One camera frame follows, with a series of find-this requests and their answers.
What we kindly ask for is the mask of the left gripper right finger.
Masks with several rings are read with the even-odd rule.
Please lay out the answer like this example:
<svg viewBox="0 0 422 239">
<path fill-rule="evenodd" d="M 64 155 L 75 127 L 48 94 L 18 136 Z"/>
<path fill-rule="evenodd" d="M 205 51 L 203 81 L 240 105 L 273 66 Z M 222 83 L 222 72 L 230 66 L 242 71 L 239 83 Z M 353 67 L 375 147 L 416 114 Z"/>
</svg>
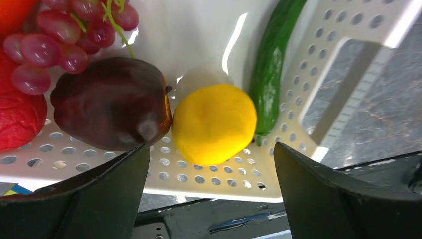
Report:
<svg viewBox="0 0 422 239">
<path fill-rule="evenodd" d="M 277 143 L 274 161 L 293 238 L 421 238 L 421 152 L 333 169 Z"/>
</svg>

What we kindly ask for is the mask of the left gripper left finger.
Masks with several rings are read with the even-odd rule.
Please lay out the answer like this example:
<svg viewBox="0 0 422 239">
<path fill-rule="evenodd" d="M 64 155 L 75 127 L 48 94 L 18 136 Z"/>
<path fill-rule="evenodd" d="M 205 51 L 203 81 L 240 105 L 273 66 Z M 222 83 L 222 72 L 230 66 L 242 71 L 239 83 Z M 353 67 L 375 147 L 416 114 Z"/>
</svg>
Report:
<svg viewBox="0 0 422 239">
<path fill-rule="evenodd" d="M 149 162 L 143 144 L 31 194 L 1 197 L 1 238 L 130 238 Z"/>
</svg>

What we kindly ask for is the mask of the yellow lemon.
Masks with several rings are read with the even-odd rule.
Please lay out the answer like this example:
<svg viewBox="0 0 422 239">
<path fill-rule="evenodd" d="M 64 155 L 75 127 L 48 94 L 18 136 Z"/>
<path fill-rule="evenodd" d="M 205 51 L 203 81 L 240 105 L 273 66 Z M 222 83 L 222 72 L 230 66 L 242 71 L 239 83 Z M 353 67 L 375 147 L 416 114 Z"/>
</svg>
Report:
<svg viewBox="0 0 422 239">
<path fill-rule="evenodd" d="M 219 165 L 251 143 L 256 125 L 249 95 L 236 86 L 218 84 L 200 88 L 177 104 L 172 140 L 188 162 Z"/>
</svg>

